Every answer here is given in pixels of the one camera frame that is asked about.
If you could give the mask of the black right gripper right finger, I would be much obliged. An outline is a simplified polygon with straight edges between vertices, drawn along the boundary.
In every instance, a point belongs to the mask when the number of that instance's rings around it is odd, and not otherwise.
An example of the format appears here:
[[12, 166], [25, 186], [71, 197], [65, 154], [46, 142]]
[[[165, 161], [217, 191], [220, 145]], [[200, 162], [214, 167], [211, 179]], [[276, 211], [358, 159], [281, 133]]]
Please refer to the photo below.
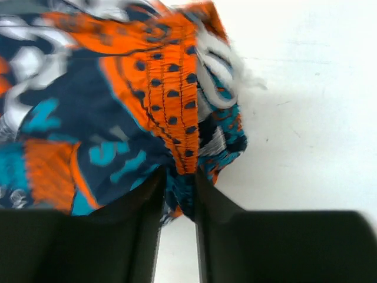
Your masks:
[[201, 282], [375, 282], [376, 235], [351, 210], [245, 210], [195, 176]]

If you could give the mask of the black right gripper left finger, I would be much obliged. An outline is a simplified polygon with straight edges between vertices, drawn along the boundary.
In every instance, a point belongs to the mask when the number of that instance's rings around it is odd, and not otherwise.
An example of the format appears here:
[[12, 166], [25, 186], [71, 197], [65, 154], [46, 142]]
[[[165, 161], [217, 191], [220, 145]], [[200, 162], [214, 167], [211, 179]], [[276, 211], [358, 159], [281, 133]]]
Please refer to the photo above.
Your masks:
[[88, 216], [1, 210], [2, 282], [151, 282], [166, 172]]

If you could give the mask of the colourful patterned shorts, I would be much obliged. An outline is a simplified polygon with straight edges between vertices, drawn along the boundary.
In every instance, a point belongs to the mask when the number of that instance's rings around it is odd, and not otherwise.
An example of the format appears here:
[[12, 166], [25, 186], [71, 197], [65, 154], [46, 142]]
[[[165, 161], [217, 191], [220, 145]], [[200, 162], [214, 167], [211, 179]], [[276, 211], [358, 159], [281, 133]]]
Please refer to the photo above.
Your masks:
[[162, 223], [192, 218], [253, 87], [210, 1], [2, 1], [1, 207], [89, 215], [163, 166]]

